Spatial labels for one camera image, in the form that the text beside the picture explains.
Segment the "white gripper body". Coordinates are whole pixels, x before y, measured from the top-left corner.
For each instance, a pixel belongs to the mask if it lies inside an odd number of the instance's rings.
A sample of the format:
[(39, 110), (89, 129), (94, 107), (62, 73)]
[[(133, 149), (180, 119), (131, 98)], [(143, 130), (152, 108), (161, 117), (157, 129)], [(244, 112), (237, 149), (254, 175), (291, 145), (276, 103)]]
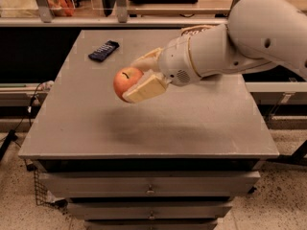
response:
[(171, 40), (158, 57), (160, 72), (171, 84), (183, 86), (201, 79), (190, 57), (189, 37), (181, 36)]

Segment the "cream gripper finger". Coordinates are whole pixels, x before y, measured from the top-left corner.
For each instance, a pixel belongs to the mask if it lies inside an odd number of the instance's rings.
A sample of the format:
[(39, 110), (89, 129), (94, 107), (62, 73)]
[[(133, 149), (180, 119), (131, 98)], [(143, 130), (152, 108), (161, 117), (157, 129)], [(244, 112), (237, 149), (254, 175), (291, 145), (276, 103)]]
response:
[(162, 48), (156, 48), (136, 59), (130, 66), (138, 68), (143, 72), (153, 70), (159, 72), (158, 58), (162, 52)]
[(169, 83), (161, 72), (149, 70), (123, 94), (123, 98), (131, 104), (140, 103), (165, 93)]

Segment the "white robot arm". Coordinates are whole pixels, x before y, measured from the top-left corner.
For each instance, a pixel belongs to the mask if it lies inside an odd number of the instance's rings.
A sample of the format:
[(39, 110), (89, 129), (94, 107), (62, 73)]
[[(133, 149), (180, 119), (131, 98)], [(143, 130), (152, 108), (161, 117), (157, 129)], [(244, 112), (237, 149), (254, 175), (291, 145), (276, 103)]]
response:
[(218, 74), (283, 66), (307, 79), (307, 15), (285, 0), (240, 0), (227, 22), (198, 33), (186, 29), (133, 64), (144, 75), (121, 97), (139, 103)]

